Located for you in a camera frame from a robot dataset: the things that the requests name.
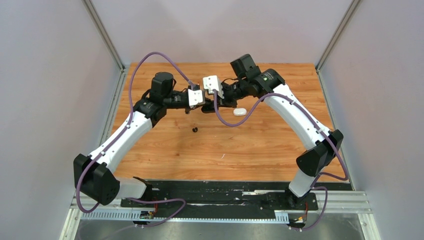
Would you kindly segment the white earbud charging case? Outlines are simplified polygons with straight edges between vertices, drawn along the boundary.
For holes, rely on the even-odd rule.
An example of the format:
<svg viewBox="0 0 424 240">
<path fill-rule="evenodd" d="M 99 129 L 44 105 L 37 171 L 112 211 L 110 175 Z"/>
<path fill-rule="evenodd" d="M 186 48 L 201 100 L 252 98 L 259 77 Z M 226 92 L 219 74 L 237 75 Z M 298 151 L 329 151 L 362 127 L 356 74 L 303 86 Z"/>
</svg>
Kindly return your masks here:
<svg viewBox="0 0 424 240">
<path fill-rule="evenodd" d="M 235 108 L 233 110 L 233 115 L 236 117 L 246 116 L 248 111 L 245 108 Z"/>
</svg>

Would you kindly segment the black earbud charging case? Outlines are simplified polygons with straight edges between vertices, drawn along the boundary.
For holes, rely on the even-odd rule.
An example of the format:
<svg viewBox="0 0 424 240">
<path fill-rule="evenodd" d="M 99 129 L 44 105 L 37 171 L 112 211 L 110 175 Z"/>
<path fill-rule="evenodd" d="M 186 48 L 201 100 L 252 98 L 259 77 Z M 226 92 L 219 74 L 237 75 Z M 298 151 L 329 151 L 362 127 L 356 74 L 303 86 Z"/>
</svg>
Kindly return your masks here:
<svg viewBox="0 0 424 240">
<path fill-rule="evenodd" d="M 215 108 L 212 104 L 205 104 L 201 107 L 201 111 L 204 114 L 210 114 L 215 112 Z"/>
</svg>

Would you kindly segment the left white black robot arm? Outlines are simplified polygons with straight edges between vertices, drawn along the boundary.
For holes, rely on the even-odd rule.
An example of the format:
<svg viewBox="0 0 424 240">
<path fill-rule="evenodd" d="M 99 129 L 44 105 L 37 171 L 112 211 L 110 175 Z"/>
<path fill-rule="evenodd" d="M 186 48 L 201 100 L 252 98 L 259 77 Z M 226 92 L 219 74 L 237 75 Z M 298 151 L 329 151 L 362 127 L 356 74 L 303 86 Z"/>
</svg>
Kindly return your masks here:
<svg viewBox="0 0 424 240">
<path fill-rule="evenodd" d="M 135 143 L 166 115 L 168 109 L 186 113 L 203 106 L 204 93 L 198 84 L 175 90 L 176 80 L 169 72 L 158 72 L 148 89 L 135 104 L 121 126 L 97 149 L 73 160 L 76 192 L 108 205 L 114 199 L 134 198 L 140 206 L 149 206 L 153 193 L 141 178 L 117 178 L 114 172 Z"/>
</svg>

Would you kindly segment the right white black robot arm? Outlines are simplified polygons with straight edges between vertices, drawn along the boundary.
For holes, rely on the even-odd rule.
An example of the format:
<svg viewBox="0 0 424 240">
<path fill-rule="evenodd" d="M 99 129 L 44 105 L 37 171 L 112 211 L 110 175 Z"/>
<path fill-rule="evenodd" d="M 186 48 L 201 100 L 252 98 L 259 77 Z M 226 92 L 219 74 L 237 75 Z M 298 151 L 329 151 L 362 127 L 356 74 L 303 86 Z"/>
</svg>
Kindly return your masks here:
<svg viewBox="0 0 424 240">
<path fill-rule="evenodd" d="M 306 201 L 305 195 L 313 188 L 339 153 L 344 135 L 338 129 L 330 130 L 317 120 L 295 97 L 284 78 L 274 69 L 260 70 L 250 54 L 244 54 L 230 63 L 235 82 L 227 84 L 216 75 L 202 79 L 203 88 L 213 96 L 213 102 L 202 108 L 203 112 L 219 113 L 220 107 L 235 108 L 245 97 L 265 102 L 291 127 L 302 142 L 305 152 L 297 159 L 298 171 L 285 195 L 286 204 L 298 209 Z"/>
</svg>

